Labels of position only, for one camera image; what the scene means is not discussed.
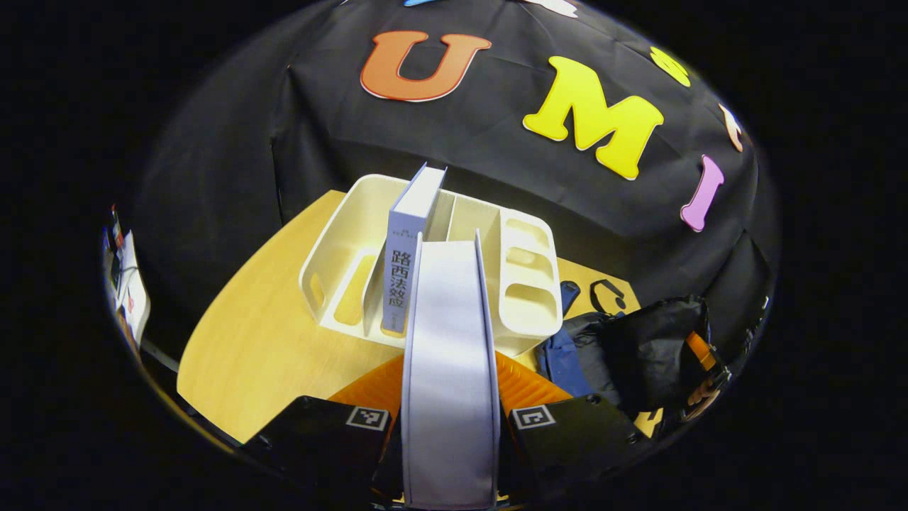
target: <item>white desk organizer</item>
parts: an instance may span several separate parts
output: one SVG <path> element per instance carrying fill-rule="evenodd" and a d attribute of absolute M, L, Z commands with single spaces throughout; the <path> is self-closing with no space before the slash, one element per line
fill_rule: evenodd
<path fill-rule="evenodd" d="M 381 329 L 381 299 L 388 212 L 407 183 L 386 175 L 361 177 L 321 231 L 299 279 L 320 326 L 404 347 L 404 335 Z M 477 229 L 495 349 L 518 356 L 561 328 L 552 231 L 535 216 L 440 190 L 425 241 L 472 241 Z"/>

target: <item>orange letter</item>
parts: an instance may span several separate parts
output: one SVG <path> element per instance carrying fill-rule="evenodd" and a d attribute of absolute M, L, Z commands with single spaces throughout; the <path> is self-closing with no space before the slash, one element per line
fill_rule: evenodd
<path fill-rule="evenodd" d="M 400 75 L 400 65 L 416 43 L 429 38 L 425 32 L 398 30 L 375 36 L 375 49 L 362 67 L 360 83 L 372 95 L 399 101 L 431 101 L 450 94 L 467 73 L 473 56 L 492 47 L 482 37 L 448 34 L 441 42 L 448 51 L 441 57 L 435 74 L 425 80 L 409 80 Z"/>

